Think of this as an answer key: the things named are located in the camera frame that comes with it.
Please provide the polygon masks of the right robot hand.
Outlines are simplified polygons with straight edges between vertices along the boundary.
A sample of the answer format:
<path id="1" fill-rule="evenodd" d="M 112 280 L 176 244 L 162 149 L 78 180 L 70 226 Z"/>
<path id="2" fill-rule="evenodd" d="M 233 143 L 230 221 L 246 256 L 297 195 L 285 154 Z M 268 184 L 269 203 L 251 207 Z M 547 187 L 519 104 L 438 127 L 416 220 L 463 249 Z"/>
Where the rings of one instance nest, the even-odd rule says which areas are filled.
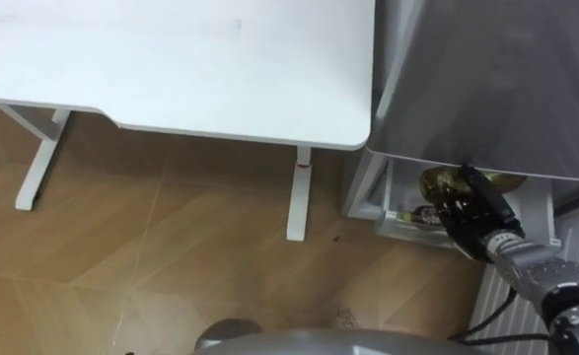
<path id="1" fill-rule="evenodd" d="M 523 239 L 525 232 L 503 193 L 483 172 L 463 165 L 457 173 L 470 189 L 468 193 L 450 192 L 434 205 L 447 235 L 468 257 L 491 263 L 486 239 L 509 233 Z"/>

